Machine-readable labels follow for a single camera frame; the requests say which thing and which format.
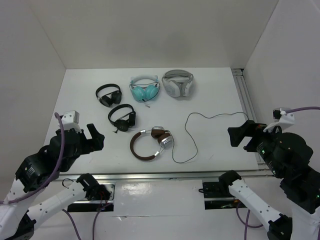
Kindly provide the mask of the brown silver headphones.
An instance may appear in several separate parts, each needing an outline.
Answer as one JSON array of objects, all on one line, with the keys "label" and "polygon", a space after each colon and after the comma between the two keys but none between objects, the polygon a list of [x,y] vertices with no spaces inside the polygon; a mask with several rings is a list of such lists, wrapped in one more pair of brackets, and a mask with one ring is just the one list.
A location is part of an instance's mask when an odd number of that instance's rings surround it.
[{"label": "brown silver headphones", "polygon": [[[134,150],[134,143],[140,136],[142,136],[144,134],[147,134],[148,132],[150,132],[150,136],[153,139],[157,140],[157,143],[159,144],[160,149],[159,149],[159,151],[156,151],[153,155],[140,156]],[[168,147],[169,145],[173,144],[173,141],[174,141],[173,136],[168,130],[165,130],[162,126],[154,126],[149,130],[143,129],[143,130],[137,132],[131,138],[129,147],[130,147],[131,153],[138,160],[141,160],[143,162],[149,162],[149,161],[154,160],[166,147]]]}]

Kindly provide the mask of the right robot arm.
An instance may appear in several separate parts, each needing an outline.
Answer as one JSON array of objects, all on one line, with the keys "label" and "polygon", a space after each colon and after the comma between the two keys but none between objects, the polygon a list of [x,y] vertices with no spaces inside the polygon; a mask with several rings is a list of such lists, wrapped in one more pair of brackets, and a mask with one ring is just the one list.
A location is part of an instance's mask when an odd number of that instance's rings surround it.
[{"label": "right robot arm", "polygon": [[270,240],[318,240],[320,173],[309,165],[312,148],[298,134],[283,132],[279,126],[268,131],[265,124],[253,120],[227,131],[232,147],[250,138],[244,150],[259,154],[273,176],[281,180],[280,188],[290,202],[292,216],[272,208],[234,170],[218,178],[220,194],[239,199],[259,219]]}]

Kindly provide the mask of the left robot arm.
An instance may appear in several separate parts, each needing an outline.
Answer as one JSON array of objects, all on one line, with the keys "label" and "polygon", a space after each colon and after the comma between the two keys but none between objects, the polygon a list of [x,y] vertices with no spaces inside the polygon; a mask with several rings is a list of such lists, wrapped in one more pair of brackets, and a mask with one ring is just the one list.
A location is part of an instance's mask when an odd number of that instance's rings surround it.
[{"label": "left robot arm", "polygon": [[67,172],[80,156],[103,149],[104,135],[92,123],[87,128],[90,139],[86,138],[83,130],[58,129],[48,145],[24,159],[15,173],[9,193],[0,203],[2,240],[29,240],[36,228],[72,203],[110,196],[93,175],[83,173],[61,192],[32,205],[36,197],[60,173]]}]

